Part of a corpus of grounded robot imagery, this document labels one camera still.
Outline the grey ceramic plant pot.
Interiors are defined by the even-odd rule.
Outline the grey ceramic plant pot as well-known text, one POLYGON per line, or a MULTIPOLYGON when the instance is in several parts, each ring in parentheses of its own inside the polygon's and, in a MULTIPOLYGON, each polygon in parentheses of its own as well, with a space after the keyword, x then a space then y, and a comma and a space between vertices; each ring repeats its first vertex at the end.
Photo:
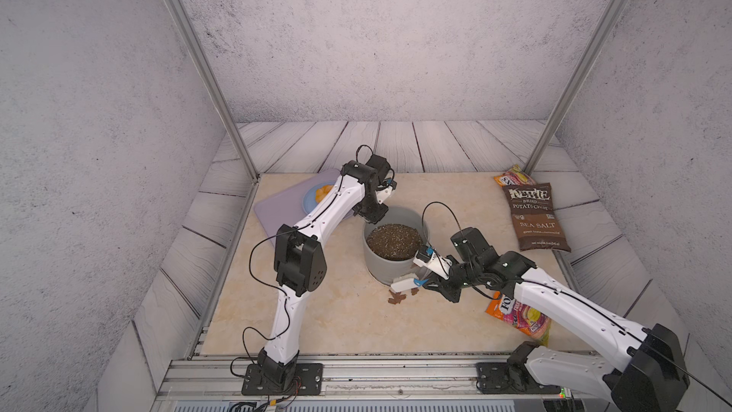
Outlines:
POLYGON ((421 268, 414 263, 414 257, 425 244, 428 232, 422 227, 420 214, 398 206, 390 207, 379 222, 366 223, 363 250, 369 273, 386 286, 408 274, 419 277, 421 268))

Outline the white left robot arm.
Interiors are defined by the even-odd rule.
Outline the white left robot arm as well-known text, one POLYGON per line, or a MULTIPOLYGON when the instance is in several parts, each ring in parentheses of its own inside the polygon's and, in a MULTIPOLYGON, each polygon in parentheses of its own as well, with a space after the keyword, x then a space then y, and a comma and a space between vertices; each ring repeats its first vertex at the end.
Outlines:
POLYGON ((398 183, 390 163, 371 154, 366 162, 356 159, 344 164, 335 189, 316 208, 294 225, 281 225, 276 234, 259 241, 248 259, 248 272, 257 283, 278 292, 276 314, 270 336, 259 333, 265 345, 257 356, 246 351, 250 362, 241 376, 243 396, 297 396, 303 389, 297 377, 300 333, 310 297, 327 273, 324 247, 347 214, 375 224, 389 211, 385 201, 398 183), (265 282, 253 271, 257 247, 274 242, 276 282, 265 282))

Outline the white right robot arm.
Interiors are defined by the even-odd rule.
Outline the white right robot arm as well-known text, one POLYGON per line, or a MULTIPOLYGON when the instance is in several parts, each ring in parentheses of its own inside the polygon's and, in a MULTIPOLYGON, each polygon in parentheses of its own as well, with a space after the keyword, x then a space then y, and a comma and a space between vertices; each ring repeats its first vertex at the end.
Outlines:
POLYGON ((498 254, 480 230, 451 238, 457 257, 419 247, 415 264, 428 269, 421 287, 458 303, 465 288, 483 286, 547 316, 590 345, 593 355, 522 343, 506 362, 510 388, 568 387, 613 402, 621 411, 674 411, 690 385, 677 335, 661 324, 648 328, 589 301, 552 278, 524 255, 498 254))

